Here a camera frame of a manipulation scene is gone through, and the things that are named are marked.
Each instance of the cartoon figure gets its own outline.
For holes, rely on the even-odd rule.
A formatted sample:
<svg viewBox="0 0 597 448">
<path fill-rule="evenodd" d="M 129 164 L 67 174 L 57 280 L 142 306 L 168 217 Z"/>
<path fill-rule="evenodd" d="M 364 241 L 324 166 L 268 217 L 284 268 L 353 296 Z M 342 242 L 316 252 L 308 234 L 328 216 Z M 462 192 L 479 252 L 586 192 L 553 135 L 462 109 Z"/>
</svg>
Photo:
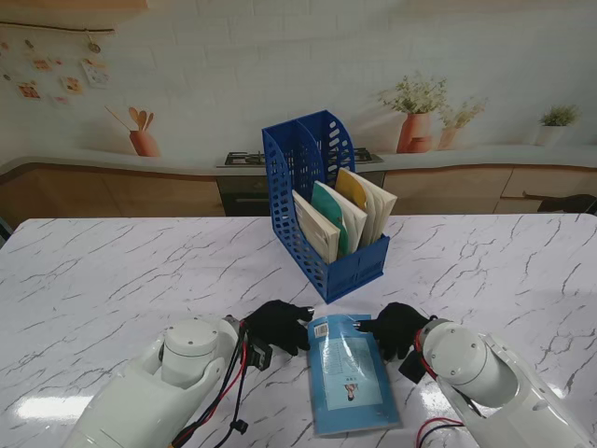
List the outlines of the cartoon figure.
<svg viewBox="0 0 597 448">
<path fill-rule="evenodd" d="M 344 385 L 344 388 L 346 389 L 346 391 L 348 392 L 348 397 L 347 399 L 349 401 L 354 400 L 354 392 L 356 389 L 358 389 L 358 385 L 356 384 L 349 384 L 349 385 Z"/>
</svg>

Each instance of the orange vase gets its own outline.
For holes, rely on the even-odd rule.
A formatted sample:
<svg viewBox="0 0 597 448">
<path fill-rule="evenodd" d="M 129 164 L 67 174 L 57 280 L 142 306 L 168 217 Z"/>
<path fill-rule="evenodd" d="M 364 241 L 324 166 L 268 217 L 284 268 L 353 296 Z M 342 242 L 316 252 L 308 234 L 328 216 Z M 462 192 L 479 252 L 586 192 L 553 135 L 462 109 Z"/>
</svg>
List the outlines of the orange vase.
<svg viewBox="0 0 597 448">
<path fill-rule="evenodd" d="M 409 146 L 412 139 L 429 135 L 430 126 L 431 119 L 429 118 L 429 114 L 408 114 L 406 121 L 402 125 L 396 152 L 399 154 L 409 152 Z"/>
<path fill-rule="evenodd" d="M 416 154 L 431 150 L 431 135 L 426 137 L 414 137 L 410 140 L 409 153 Z"/>
<path fill-rule="evenodd" d="M 159 157 L 158 143 L 147 131 L 131 131 L 131 143 L 134 150 L 142 157 Z"/>
</svg>

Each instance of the white marble countertop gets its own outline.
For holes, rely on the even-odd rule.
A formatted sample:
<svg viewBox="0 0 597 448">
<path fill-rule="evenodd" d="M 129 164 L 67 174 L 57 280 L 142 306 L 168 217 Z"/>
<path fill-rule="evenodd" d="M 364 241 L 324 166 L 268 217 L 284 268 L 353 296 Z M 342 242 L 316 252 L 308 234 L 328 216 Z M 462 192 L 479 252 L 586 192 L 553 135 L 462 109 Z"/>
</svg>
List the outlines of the white marble countertop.
<svg viewBox="0 0 597 448">
<path fill-rule="evenodd" d="M 316 315 L 377 315 L 403 301 L 495 332 L 597 430 L 595 217 L 391 217 L 386 233 L 385 275 L 325 305 L 268 218 L 25 222 L 0 251 L 0 445 L 62 446 L 90 397 L 169 324 L 243 317 L 272 299 L 315 305 Z M 454 417 L 430 378 L 413 386 L 394 362 L 402 428 L 315 438 L 306 357 L 274 353 L 247 377 L 250 426 L 228 446 L 411 446 L 425 418 Z M 232 409 L 226 399 L 188 446 L 214 445 Z M 446 430 L 431 446 L 476 444 Z"/>
</svg>

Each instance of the black cable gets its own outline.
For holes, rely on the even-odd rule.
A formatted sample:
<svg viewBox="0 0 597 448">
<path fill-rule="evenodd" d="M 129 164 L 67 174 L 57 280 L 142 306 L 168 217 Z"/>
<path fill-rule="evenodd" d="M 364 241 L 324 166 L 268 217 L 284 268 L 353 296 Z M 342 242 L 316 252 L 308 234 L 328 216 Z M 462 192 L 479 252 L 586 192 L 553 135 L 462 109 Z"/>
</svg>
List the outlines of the black cable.
<svg viewBox="0 0 597 448">
<path fill-rule="evenodd" d="M 477 407 L 477 405 L 475 404 L 475 401 L 473 401 L 469 396 L 463 394 L 460 390 L 458 389 L 454 389 L 456 392 L 458 392 L 460 394 L 460 396 L 466 401 L 466 404 L 468 405 L 468 407 L 479 417 L 481 418 L 485 418 L 485 415 L 483 415 L 481 413 L 481 411 L 479 410 L 479 408 Z"/>
<path fill-rule="evenodd" d="M 438 429 L 443 429 L 445 427 L 463 427 L 463 424 L 456 424 L 456 423 L 450 423 L 450 424 L 446 424 L 446 425 L 439 425 L 438 427 L 434 427 L 432 429 L 429 429 L 427 432 L 425 432 L 425 435 L 423 436 L 423 438 L 421 439 L 421 441 L 419 442 L 419 446 L 417 448 L 422 448 L 423 447 L 423 442 L 425 441 L 425 439 L 427 437 L 429 437 L 433 432 L 437 431 Z"/>
<path fill-rule="evenodd" d="M 199 417 L 193 423 L 183 427 L 178 432 L 178 434 L 176 434 L 176 437 L 172 441 L 172 447 L 180 448 L 185 443 L 187 443 L 190 440 L 190 438 L 193 436 L 195 430 L 198 427 L 200 427 L 201 425 L 203 425 L 203 423 L 205 422 L 207 417 L 210 415 L 210 413 L 212 412 L 214 407 L 216 407 L 222 400 L 222 394 L 224 393 L 224 391 L 226 390 L 226 387 L 228 386 L 230 377 L 232 376 L 232 373 L 234 372 L 234 366 L 236 365 L 236 362 L 238 361 L 239 356 L 243 350 L 242 347 L 243 347 L 243 342 L 244 342 L 244 334 L 245 334 L 245 329 L 243 326 L 241 326 L 241 328 L 239 330 L 239 338 L 236 342 L 236 345 L 234 346 L 234 350 L 232 351 L 232 356 L 230 358 L 230 363 L 226 370 L 226 374 L 224 375 L 224 379 L 222 380 L 222 386 L 220 387 L 219 392 L 215 396 L 214 401 L 212 401 L 210 403 L 210 405 L 205 409 L 205 411 L 201 414 L 201 417 Z"/>
<path fill-rule="evenodd" d="M 224 443 L 226 443 L 226 441 L 229 439 L 230 435 L 232 434 L 232 431 L 236 428 L 237 422 L 244 423 L 245 430 L 246 430 L 246 423 L 243 422 L 242 420 L 238 420 L 238 416 L 239 416 L 239 410 L 241 409 L 241 397 L 243 395 L 244 377 L 246 376 L 246 371 L 247 371 L 248 367 L 249 367 L 249 365 L 248 365 L 248 363 L 246 363 L 244 365 L 243 372 L 241 373 L 241 382 L 239 383 L 239 393 L 236 396 L 236 405 L 234 407 L 234 417 L 232 417 L 232 421 L 230 422 L 230 428 L 229 428 L 228 432 L 226 433 L 226 435 L 224 436 L 224 438 L 214 448 L 220 448 Z"/>
</svg>

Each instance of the book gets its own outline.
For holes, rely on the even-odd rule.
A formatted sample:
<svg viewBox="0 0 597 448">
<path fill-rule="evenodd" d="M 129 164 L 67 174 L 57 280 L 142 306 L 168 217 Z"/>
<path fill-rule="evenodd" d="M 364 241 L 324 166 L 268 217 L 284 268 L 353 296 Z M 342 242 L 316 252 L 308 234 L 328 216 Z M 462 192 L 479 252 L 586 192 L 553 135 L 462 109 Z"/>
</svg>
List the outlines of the book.
<svg viewBox="0 0 597 448">
<path fill-rule="evenodd" d="M 365 247 L 373 243 L 375 203 L 373 202 L 373 194 L 360 183 L 359 178 L 359 175 L 341 168 L 336 179 L 336 191 L 367 213 L 365 227 L 359 243 L 359 247 Z"/>
<path fill-rule="evenodd" d="M 340 229 L 315 210 L 295 190 L 292 190 L 292 197 L 295 200 L 298 226 L 305 238 L 325 264 L 333 263 L 338 255 Z"/>
<path fill-rule="evenodd" d="M 315 189 L 324 189 L 327 191 L 332 199 L 340 206 L 342 215 L 344 216 L 344 223 L 346 224 L 346 231 L 348 232 L 348 254 L 353 254 L 361 241 L 361 234 L 365 227 L 367 213 L 351 203 L 337 191 L 318 180 L 316 180 L 315 185 L 313 185 L 313 194 L 315 193 Z"/>
<path fill-rule="evenodd" d="M 375 243 L 382 236 L 383 228 L 388 222 L 388 217 L 390 216 L 390 213 L 392 213 L 392 209 L 398 198 L 394 194 L 387 192 L 385 189 L 381 189 L 360 175 L 354 173 L 351 173 L 351 175 L 357 178 L 360 184 L 365 189 L 368 189 L 373 196 L 373 202 L 375 204 L 375 229 L 373 231 L 373 239 L 371 242 Z"/>
<path fill-rule="evenodd" d="M 328 315 L 307 328 L 316 435 L 398 425 L 398 411 L 371 333 L 353 327 L 370 315 Z"/>
<path fill-rule="evenodd" d="M 338 240 L 338 258 L 348 255 L 348 231 L 346 230 L 346 222 L 342 214 L 342 209 L 338 203 L 325 189 L 322 189 L 317 185 L 317 183 L 315 183 L 315 185 L 313 185 L 311 205 L 315 210 L 326 217 L 332 225 L 340 229 L 340 237 Z"/>
</svg>

